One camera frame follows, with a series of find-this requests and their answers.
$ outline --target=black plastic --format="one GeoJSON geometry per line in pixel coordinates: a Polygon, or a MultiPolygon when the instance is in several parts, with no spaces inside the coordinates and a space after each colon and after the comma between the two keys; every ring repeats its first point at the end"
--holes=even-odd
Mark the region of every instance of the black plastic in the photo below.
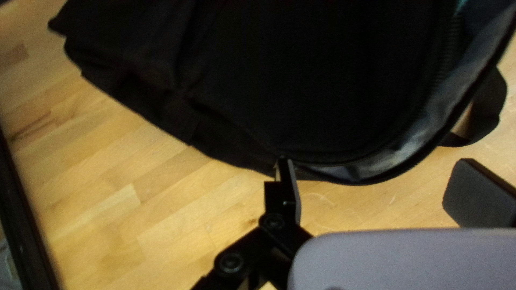
{"type": "Polygon", "coordinates": [[[516,189],[474,159],[459,160],[444,193],[444,210],[463,228],[516,226],[516,189]]]}

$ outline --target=screw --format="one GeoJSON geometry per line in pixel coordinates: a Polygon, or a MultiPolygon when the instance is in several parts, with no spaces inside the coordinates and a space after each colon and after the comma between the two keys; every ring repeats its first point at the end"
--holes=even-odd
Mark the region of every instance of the screw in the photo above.
{"type": "Polygon", "coordinates": [[[219,261],[219,268],[226,273],[236,273],[242,269],[244,258],[239,253],[228,253],[219,261]]]}
{"type": "Polygon", "coordinates": [[[281,229],[285,225],[285,221],[280,214],[266,215],[263,223],[269,229],[281,229]]]}

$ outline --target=black frame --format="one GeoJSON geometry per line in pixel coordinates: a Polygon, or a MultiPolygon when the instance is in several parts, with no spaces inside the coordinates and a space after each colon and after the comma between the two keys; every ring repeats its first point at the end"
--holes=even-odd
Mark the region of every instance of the black frame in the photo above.
{"type": "Polygon", "coordinates": [[[0,220],[24,290],[59,290],[45,243],[0,128],[0,220]]]}

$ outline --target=gray plastic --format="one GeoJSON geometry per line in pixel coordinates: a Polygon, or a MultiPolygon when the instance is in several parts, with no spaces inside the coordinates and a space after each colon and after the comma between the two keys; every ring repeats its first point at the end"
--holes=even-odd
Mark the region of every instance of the gray plastic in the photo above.
{"type": "Polygon", "coordinates": [[[6,240],[0,241],[0,290],[23,290],[6,240]]]}
{"type": "Polygon", "coordinates": [[[516,229],[335,233],[296,254],[288,290],[516,289],[516,229]]]}

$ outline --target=black plastic part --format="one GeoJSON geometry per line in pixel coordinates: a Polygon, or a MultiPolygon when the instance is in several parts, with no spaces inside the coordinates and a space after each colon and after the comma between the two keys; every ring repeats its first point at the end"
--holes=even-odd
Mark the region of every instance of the black plastic part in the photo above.
{"type": "Polygon", "coordinates": [[[474,159],[455,164],[443,208],[463,228],[516,227],[516,189],[474,159]]]}
{"type": "Polygon", "coordinates": [[[0,131],[0,219],[24,290],[58,290],[44,242],[0,131]]]}
{"type": "Polygon", "coordinates": [[[265,182],[260,226],[217,255],[214,268],[192,290],[258,290],[267,281],[287,289],[297,250],[312,236],[299,226],[301,203],[292,161],[279,159],[277,181],[265,182]]]}

